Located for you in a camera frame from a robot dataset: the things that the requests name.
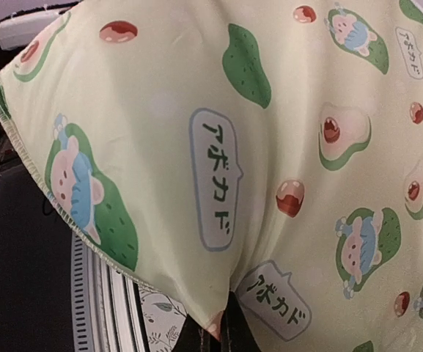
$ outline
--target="wall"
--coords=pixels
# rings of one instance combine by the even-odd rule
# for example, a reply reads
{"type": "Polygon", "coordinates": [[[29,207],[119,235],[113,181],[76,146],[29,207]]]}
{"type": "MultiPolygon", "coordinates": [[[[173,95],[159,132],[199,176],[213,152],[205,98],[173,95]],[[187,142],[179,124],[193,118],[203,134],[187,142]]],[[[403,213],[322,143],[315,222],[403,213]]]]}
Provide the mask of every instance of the wall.
{"type": "Polygon", "coordinates": [[[30,10],[43,5],[67,4],[73,0],[0,0],[0,20],[13,12],[30,10]]]}

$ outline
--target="avocado print fabric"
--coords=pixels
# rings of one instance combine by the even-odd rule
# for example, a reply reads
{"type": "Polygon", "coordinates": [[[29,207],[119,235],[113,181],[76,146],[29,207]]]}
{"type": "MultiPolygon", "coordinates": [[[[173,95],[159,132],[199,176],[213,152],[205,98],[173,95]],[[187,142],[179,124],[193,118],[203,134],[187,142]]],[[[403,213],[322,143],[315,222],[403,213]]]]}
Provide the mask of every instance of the avocado print fabric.
{"type": "Polygon", "coordinates": [[[232,291],[263,352],[423,352],[423,6],[115,4],[0,72],[73,232],[221,344],[232,291]]]}

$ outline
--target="white device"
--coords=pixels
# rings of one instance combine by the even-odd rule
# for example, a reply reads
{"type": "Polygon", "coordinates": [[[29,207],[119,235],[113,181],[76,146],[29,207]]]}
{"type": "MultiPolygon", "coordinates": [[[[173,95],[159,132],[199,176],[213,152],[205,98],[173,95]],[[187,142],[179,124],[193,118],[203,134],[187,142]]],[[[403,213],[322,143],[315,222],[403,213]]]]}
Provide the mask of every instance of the white device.
{"type": "Polygon", "coordinates": [[[46,26],[55,21],[69,7],[29,13],[0,23],[0,46],[11,50],[27,46],[46,26]]]}

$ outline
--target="black mat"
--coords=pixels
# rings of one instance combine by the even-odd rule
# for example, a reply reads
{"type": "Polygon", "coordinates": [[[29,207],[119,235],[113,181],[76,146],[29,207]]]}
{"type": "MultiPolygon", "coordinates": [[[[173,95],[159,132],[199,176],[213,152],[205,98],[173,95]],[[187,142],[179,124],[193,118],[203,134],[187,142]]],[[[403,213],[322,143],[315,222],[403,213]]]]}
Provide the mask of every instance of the black mat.
{"type": "Polygon", "coordinates": [[[71,231],[20,170],[0,181],[0,352],[74,351],[71,231]]]}

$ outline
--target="speech bubble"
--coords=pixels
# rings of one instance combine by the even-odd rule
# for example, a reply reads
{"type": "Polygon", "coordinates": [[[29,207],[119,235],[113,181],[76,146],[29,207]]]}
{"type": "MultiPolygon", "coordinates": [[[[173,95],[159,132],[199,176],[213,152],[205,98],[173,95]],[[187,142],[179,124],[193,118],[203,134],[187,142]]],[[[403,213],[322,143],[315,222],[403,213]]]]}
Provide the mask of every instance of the speech bubble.
{"type": "Polygon", "coordinates": [[[200,237],[208,251],[221,252],[234,237],[243,176],[234,126],[223,114],[198,109],[189,128],[200,237]]]}
{"type": "Polygon", "coordinates": [[[267,260],[251,270],[236,291],[239,302],[285,342],[301,335],[312,322],[312,311],[291,285],[291,275],[267,260]]]}
{"type": "Polygon", "coordinates": [[[416,45],[415,36],[412,32],[400,27],[395,29],[395,34],[408,75],[414,79],[423,79],[422,53],[416,45]]]}

